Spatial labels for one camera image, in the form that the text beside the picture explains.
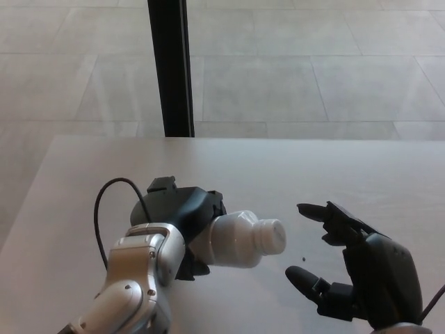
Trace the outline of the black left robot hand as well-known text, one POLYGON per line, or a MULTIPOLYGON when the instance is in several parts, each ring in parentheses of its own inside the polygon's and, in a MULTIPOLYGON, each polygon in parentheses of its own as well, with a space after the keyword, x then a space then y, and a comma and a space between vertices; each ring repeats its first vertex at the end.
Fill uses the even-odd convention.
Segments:
POLYGON ((143 202, 133 208, 130 224, 171 224, 189 245, 215 218, 226 213, 221 193, 198 186, 177 187, 173 176, 158 177, 148 187, 143 202))

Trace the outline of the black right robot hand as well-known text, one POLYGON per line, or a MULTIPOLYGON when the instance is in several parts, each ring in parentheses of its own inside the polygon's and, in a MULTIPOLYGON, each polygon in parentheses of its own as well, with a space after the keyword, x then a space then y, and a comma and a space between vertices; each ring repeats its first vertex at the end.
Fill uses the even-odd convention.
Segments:
POLYGON ((297 266, 286 269, 291 284, 325 317, 366 320, 382 330, 399 323, 422 323, 423 299, 418 273, 406 247, 353 216, 343 207, 300 203, 304 217, 323 224, 322 239, 343 247, 351 283, 329 283, 297 266))

